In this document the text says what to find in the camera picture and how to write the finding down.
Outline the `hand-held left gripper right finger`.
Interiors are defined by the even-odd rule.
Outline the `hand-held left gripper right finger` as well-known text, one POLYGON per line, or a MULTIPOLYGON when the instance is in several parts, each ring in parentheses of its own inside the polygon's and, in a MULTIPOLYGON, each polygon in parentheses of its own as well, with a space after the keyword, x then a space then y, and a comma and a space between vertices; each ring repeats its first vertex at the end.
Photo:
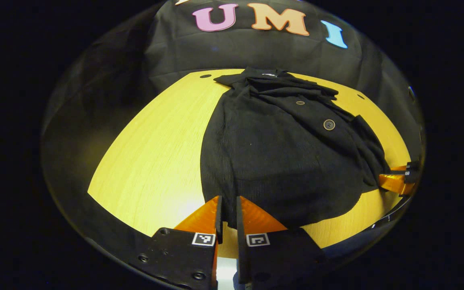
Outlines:
POLYGON ((311 290, 327 257, 302 228, 287 228, 243 196, 237 198, 238 282, 246 290, 311 290))

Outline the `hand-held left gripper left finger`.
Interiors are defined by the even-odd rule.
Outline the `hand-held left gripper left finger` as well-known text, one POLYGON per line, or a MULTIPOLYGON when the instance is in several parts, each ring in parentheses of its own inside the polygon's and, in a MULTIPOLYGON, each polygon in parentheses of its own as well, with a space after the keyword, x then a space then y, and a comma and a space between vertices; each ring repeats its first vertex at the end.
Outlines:
POLYGON ((138 238, 129 264, 176 289, 215 290, 222 241, 222 197, 216 196, 173 229, 163 227, 138 238))

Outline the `black buttoned shirt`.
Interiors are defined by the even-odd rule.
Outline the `black buttoned shirt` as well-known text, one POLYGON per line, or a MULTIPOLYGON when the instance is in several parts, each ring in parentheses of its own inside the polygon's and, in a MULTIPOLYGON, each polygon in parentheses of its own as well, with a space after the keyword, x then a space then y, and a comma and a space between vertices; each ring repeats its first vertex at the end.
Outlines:
POLYGON ((231 228, 238 196, 294 228, 347 213, 389 173, 379 138, 336 104, 338 90, 280 68, 214 81, 227 90, 201 143, 201 187, 205 201, 223 198, 231 228))

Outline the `black backdrop cloth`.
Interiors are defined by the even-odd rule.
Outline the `black backdrop cloth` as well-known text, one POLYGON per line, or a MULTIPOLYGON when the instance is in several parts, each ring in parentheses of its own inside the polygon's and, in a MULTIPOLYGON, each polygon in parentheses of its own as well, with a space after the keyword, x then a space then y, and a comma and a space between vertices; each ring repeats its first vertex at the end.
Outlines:
POLYGON ((189 0, 151 5, 100 35, 54 89, 41 132, 48 185, 88 186, 118 133, 187 74, 281 68, 365 94, 394 123, 411 160, 423 160, 424 127, 411 84, 372 39, 296 0, 189 0))

